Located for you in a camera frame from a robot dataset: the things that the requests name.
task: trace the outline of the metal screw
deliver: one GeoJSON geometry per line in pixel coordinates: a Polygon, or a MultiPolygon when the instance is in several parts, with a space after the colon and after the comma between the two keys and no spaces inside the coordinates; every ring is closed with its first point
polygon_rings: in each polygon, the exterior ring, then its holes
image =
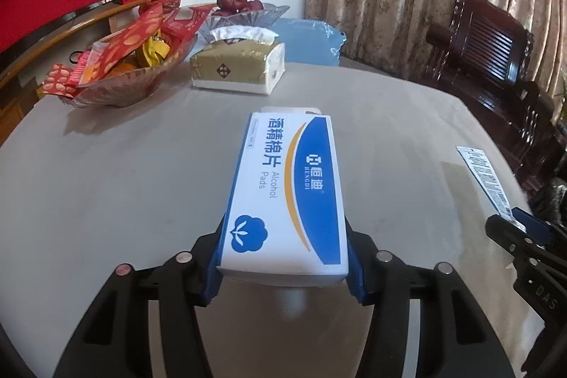
{"type": "Polygon", "coordinates": [[[387,263],[388,261],[392,261],[393,255],[387,250],[380,250],[376,253],[376,258],[378,258],[378,261],[387,263]]]}
{"type": "Polygon", "coordinates": [[[443,272],[443,274],[450,274],[450,273],[453,272],[453,267],[449,263],[446,263],[446,262],[439,263],[439,265],[437,266],[437,269],[440,272],[443,272]]]}
{"type": "Polygon", "coordinates": [[[124,263],[123,265],[120,265],[119,267],[117,267],[114,272],[119,276],[126,276],[131,270],[132,270],[132,267],[130,265],[127,265],[126,263],[124,263]]]}
{"type": "Polygon", "coordinates": [[[175,255],[175,260],[178,263],[188,263],[192,259],[193,259],[193,255],[191,255],[191,252],[180,252],[177,255],[175,255]]]}

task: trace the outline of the chair backrest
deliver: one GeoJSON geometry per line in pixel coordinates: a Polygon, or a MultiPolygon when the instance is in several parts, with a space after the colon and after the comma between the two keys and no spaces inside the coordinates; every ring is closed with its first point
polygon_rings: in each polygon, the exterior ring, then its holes
{"type": "Polygon", "coordinates": [[[486,0],[455,0],[448,65],[503,88],[524,80],[533,35],[486,0]]]}

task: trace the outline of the yellow wrapper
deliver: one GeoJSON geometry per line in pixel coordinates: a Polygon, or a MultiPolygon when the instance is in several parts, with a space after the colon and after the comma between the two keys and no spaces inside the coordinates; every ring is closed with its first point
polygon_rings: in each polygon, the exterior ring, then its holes
{"type": "Polygon", "coordinates": [[[136,49],[136,59],[140,66],[156,66],[163,63],[169,53],[169,45],[159,40],[161,32],[158,29],[153,36],[136,49]]]}

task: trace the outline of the gray tabletop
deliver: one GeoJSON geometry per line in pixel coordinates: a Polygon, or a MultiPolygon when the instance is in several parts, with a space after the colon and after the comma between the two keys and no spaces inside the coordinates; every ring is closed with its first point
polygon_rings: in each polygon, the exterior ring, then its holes
{"type": "MultiPolygon", "coordinates": [[[[248,115],[263,106],[318,107],[332,117],[353,228],[408,264],[451,262],[519,374],[542,323],[512,289],[511,257],[484,234],[494,210],[455,149],[483,149],[511,205],[527,210],[486,132],[439,91],[288,64],[270,97],[191,89],[180,68],[125,109],[77,110],[46,97],[12,133],[0,149],[0,321],[38,377],[53,373],[118,264],[161,265],[216,228],[248,115]]],[[[369,316],[344,285],[227,282],[198,311],[216,377],[354,376],[369,316]]]]}

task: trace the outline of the blue printed panel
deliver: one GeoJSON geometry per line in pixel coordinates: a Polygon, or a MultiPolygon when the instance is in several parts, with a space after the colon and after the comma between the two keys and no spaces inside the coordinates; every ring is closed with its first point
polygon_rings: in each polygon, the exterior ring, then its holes
{"type": "Polygon", "coordinates": [[[335,178],[327,120],[315,117],[303,131],[296,151],[294,187],[299,216],[308,239],[325,265],[338,265],[335,178]]]}

